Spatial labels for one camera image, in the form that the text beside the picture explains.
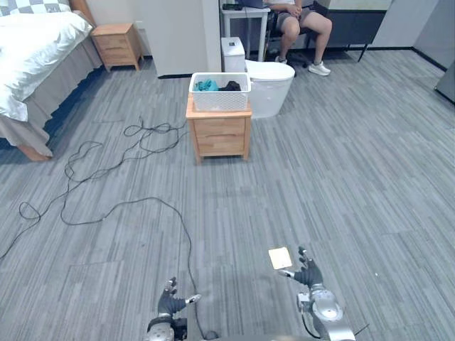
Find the wooden drawer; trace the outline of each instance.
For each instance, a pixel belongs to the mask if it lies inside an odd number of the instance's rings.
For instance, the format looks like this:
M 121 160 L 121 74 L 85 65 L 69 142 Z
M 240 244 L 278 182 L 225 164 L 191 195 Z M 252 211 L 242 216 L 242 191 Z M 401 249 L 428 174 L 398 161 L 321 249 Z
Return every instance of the wooden drawer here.
M 244 135 L 198 136 L 199 153 L 202 156 L 242 155 L 245 147 Z
M 100 50 L 105 50 L 109 48 L 125 48 L 129 49 L 127 37 L 122 34 L 110 35 L 110 36 L 97 36 L 94 37 Z
M 134 57 L 130 50 L 125 50 L 124 48 L 109 48 L 106 50 L 100 51 L 101 58 L 107 64 L 112 64 L 116 62 L 129 61 L 134 63 Z
M 244 135 L 245 119 L 195 119 L 197 137 L 213 135 Z

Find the white pillow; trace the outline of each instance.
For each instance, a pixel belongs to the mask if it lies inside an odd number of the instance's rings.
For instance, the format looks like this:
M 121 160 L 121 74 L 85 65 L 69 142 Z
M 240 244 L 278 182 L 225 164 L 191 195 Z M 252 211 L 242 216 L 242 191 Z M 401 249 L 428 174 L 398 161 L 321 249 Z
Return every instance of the white pillow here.
M 68 0 L 8 0 L 10 14 L 71 11 Z

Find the man's leg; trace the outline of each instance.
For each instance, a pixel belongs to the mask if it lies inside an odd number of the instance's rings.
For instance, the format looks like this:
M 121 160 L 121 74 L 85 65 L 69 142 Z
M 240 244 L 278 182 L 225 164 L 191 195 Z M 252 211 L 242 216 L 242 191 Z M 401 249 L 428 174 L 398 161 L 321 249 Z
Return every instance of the man's leg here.
M 280 59 L 286 59 L 287 51 L 291 48 L 292 44 L 297 40 L 300 33 L 299 21 L 293 16 L 288 16 L 284 19 L 282 27 L 281 50 L 279 51 Z
M 316 53 L 314 55 L 314 64 L 318 65 L 322 61 L 322 56 L 330 38 L 332 22 L 319 13 L 311 12 L 300 22 L 300 26 L 307 27 L 318 33 L 316 37 Z

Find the white cabinet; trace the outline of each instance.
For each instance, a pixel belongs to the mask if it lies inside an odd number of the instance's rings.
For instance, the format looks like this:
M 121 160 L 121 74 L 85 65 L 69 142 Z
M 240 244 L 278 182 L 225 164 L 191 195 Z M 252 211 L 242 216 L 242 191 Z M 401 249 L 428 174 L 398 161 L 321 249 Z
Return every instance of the white cabinet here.
M 221 71 L 217 1 L 137 1 L 159 77 Z

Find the toilet tank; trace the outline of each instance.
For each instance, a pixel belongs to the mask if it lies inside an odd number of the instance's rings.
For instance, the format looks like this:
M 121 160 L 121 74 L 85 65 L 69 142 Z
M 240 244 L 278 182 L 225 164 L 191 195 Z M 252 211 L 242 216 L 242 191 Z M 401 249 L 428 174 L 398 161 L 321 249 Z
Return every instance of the toilet tank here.
M 223 72 L 245 72 L 245 50 L 238 37 L 221 38 Z

